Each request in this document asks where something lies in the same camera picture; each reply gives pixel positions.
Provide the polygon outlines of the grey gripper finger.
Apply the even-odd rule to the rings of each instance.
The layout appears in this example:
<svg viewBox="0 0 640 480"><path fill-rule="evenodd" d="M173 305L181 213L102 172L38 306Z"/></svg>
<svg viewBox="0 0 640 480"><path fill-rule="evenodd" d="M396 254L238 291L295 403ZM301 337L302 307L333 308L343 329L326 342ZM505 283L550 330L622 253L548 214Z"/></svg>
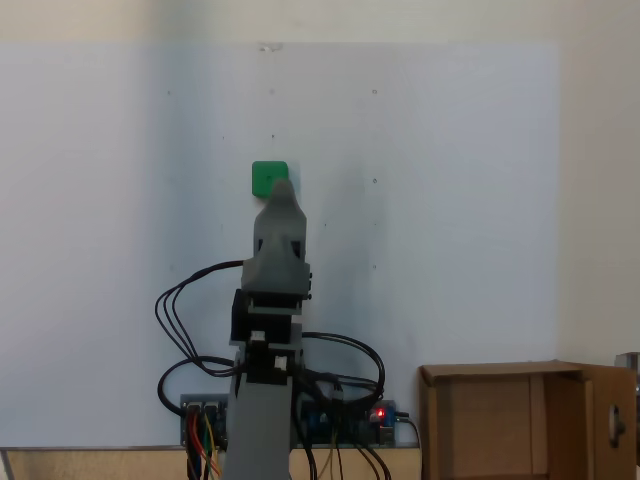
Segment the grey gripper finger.
<svg viewBox="0 0 640 480"><path fill-rule="evenodd" d="M258 254L266 240L281 226L284 220L285 200L286 181L279 179L274 183L269 197L254 222L253 253L255 255Z"/></svg>
<svg viewBox="0 0 640 480"><path fill-rule="evenodd" d="M279 200L283 228L292 242L292 248L298 258L306 258L307 217L302 211L293 184L290 180L278 182Z"/></svg>

